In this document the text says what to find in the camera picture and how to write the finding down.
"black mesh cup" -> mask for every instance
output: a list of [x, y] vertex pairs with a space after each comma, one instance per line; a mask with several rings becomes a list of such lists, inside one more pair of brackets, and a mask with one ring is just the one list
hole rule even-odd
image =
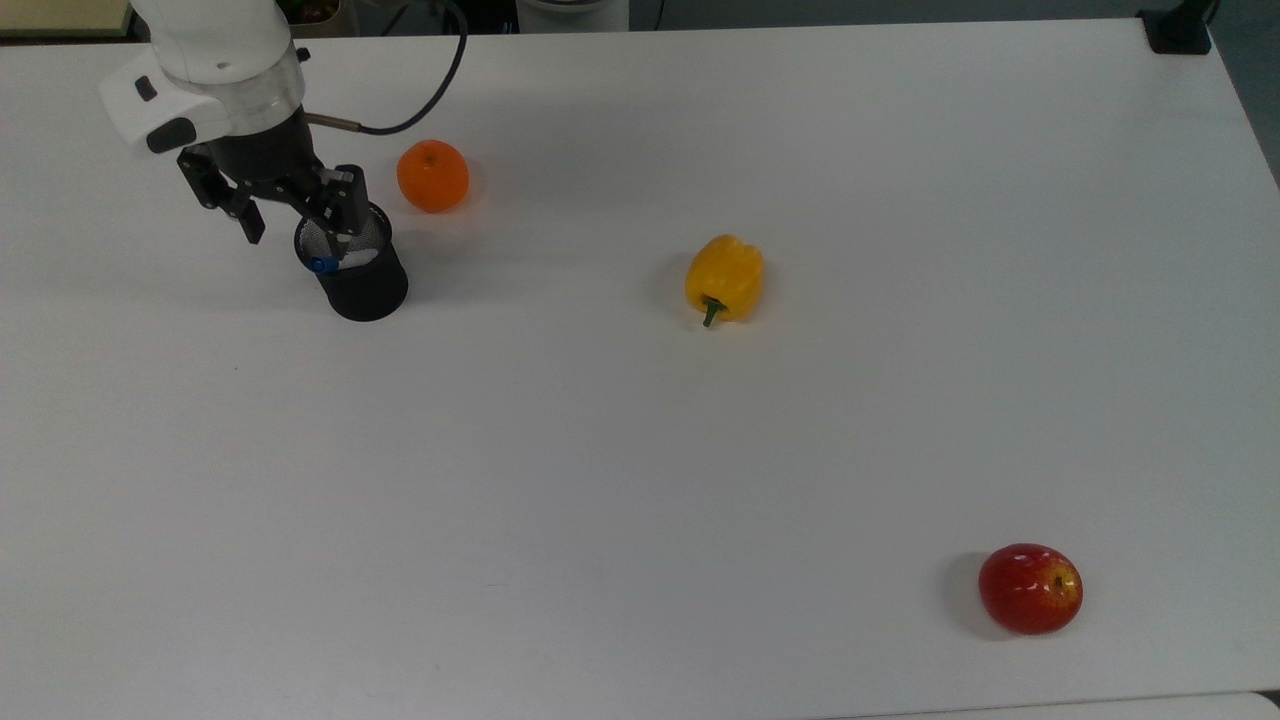
[[380, 320], [408, 293], [408, 275], [392, 245], [390, 220], [371, 202], [365, 227], [349, 238], [302, 220], [293, 233], [293, 250], [316, 274], [329, 305], [348, 320]]

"yellow bell pepper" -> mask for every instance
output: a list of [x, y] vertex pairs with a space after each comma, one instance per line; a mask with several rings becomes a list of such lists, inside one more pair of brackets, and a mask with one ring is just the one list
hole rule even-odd
[[764, 290], [764, 256], [754, 245], [722, 234], [707, 243], [689, 265], [685, 299], [712, 320], [741, 320], [755, 310]]

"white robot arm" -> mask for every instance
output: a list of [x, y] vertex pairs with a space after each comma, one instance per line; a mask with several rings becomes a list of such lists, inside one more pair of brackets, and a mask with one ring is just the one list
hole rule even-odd
[[151, 47], [99, 85], [137, 154], [275, 127], [302, 105], [302, 70], [273, 0], [134, 0]]
[[140, 154], [182, 149], [178, 167], [196, 200], [237, 220], [251, 243], [265, 231], [256, 201], [293, 208], [298, 260], [316, 274], [339, 315], [376, 320], [404, 300], [408, 279], [387, 215], [369, 202], [357, 165], [316, 159], [310, 124], [393, 135], [444, 95], [466, 47], [466, 18], [453, 3], [458, 49], [439, 90], [392, 127], [308, 115], [289, 26], [274, 0], [133, 0], [151, 47], [99, 85], [125, 142]]

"black cable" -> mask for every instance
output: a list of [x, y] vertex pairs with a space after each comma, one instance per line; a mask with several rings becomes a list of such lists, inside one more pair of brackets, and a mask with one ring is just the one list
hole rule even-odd
[[362, 132], [365, 135], [396, 135], [398, 132], [403, 132], [416, 126], [419, 120], [421, 120], [424, 117], [426, 117], [428, 113], [431, 111], [431, 108], [435, 108], [435, 104], [440, 101], [440, 97], [444, 97], [444, 91], [449, 88], [449, 83], [453, 82], [453, 76], [457, 74], [458, 72], [458, 65], [462, 64], [462, 53], [467, 49], [466, 15], [463, 15], [462, 10], [460, 10], [458, 6], [453, 4], [453, 0], [444, 0], [444, 9], [448, 10], [449, 14], [453, 15], [454, 22], [458, 23], [458, 49], [453, 53], [453, 63], [449, 64], [449, 72], [444, 73], [444, 79], [440, 82], [440, 87], [436, 88], [435, 95], [433, 95], [431, 99], [426, 101], [426, 105], [422, 105], [421, 110], [413, 113], [412, 118], [404, 120], [398, 126], [392, 126], [387, 128], [371, 128], [366, 126], [360, 126], [356, 132]]
[[378, 37], [387, 37], [390, 33], [392, 28], [396, 27], [396, 23], [398, 23], [399, 19], [404, 17], [404, 10], [408, 10], [408, 3], [404, 3], [403, 5], [401, 5], [399, 10], [396, 10], [396, 14], [392, 15], [392, 22], [387, 23], [387, 27], [383, 28], [383, 32], [378, 33]]

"red apple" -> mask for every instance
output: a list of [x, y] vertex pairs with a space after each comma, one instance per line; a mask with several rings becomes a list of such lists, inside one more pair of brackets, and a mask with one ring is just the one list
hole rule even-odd
[[1029, 542], [992, 552], [978, 573], [978, 592], [996, 623], [1024, 635], [1061, 630], [1084, 600], [1075, 565], [1061, 552]]

